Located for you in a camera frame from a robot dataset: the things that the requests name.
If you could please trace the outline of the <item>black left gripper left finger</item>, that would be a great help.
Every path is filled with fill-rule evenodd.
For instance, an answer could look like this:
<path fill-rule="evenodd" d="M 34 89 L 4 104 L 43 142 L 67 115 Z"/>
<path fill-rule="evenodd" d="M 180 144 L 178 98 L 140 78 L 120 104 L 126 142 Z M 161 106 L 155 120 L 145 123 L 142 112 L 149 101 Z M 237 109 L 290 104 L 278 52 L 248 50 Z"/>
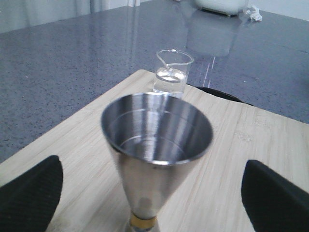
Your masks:
<path fill-rule="evenodd" d="M 63 169 L 51 155 L 0 188 L 2 232 L 44 232 L 59 204 Z"/>

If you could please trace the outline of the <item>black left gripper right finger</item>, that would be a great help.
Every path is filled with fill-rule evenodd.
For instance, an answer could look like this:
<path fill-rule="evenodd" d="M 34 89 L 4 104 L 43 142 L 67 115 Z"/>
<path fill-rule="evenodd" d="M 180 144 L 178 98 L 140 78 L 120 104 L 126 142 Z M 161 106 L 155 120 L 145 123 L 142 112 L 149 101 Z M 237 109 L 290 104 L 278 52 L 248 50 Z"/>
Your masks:
<path fill-rule="evenodd" d="M 245 165 L 241 199 L 256 232 L 309 230 L 309 194 L 258 160 Z"/>

